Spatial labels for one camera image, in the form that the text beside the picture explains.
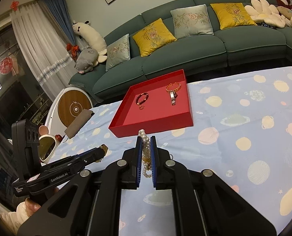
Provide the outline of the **person's left hand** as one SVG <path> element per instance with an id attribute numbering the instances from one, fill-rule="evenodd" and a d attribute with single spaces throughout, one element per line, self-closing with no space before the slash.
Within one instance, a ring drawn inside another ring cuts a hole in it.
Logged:
<path id="1" fill-rule="evenodd" d="M 1 213 L 0 218 L 7 226 L 7 228 L 14 234 L 17 235 L 19 227 L 36 211 L 40 209 L 40 205 L 30 198 L 27 198 L 24 202 L 21 202 L 16 211 Z"/>

